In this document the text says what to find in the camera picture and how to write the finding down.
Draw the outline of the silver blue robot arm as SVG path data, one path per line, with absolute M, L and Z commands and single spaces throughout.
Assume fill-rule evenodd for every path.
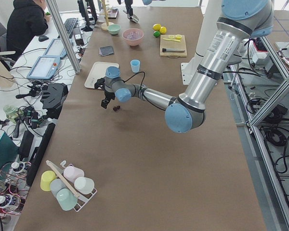
M 164 1 L 164 0 L 142 0 L 142 3 L 147 6 L 147 5 L 150 5 L 153 1 Z M 132 0 L 126 0 L 125 3 L 127 5 L 132 5 Z

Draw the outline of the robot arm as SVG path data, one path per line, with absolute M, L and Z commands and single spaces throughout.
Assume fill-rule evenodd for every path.
M 143 84 L 128 84 L 120 77 L 119 68 L 111 66 L 103 78 L 105 99 L 101 106 L 107 108 L 114 99 L 124 103 L 138 97 L 165 110 L 166 124 L 174 132 L 186 133 L 201 126 L 206 117 L 205 101 L 240 42 L 267 36 L 273 28 L 272 0 L 223 0 L 220 6 L 217 31 L 185 92 L 172 97 Z

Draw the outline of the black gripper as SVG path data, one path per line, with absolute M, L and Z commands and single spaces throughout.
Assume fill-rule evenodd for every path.
M 124 0 L 127 9 L 131 8 L 133 0 Z
M 109 92 L 108 90 L 104 90 L 104 94 L 105 94 L 105 99 L 101 101 L 101 106 L 104 109 L 106 109 L 109 104 L 109 101 L 115 100 L 115 94 L 114 92 Z

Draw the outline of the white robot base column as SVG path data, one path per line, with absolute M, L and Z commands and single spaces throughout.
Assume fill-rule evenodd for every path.
M 216 22 L 222 12 L 222 0 L 209 0 L 204 14 L 196 51 L 188 63 L 181 63 L 181 75 L 184 85 L 188 85 L 202 61 L 207 48 L 217 32 Z

